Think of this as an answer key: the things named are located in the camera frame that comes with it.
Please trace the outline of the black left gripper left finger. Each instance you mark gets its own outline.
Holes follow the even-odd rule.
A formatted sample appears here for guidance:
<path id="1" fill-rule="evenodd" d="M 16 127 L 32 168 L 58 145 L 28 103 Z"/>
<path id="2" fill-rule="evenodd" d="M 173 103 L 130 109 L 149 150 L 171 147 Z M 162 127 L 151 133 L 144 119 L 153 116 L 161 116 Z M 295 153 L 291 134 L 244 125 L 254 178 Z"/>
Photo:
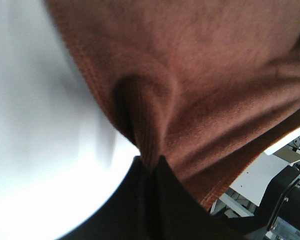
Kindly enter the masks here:
<path id="1" fill-rule="evenodd" d="M 61 240 L 150 240 L 146 210 L 148 172 L 139 156 L 111 197 Z"/>

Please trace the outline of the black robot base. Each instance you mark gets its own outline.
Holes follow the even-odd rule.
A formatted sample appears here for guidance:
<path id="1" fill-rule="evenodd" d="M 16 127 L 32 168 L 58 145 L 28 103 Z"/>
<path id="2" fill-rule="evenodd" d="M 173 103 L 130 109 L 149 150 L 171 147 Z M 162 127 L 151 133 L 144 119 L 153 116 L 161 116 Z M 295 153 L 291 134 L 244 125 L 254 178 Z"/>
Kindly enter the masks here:
<path id="1" fill-rule="evenodd" d="M 268 184 L 254 216 L 244 217 L 247 240 L 271 232 L 276 240 L 300 240 L 300 164 L 287 166 Z"/>

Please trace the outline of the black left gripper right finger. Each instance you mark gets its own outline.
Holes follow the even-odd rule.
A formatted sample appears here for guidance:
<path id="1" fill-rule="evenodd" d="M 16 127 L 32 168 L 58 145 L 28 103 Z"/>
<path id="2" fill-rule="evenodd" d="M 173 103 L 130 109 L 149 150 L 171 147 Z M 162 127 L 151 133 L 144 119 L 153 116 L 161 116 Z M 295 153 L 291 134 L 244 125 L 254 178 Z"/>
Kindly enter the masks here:
<path id="1" fill-rule="evenodd" d="M 161 155 L 152 172 L 154 240 L 262 240 L 265 227 L 254 217 L 219 221 L 201 207 L 178 181 Z"/>

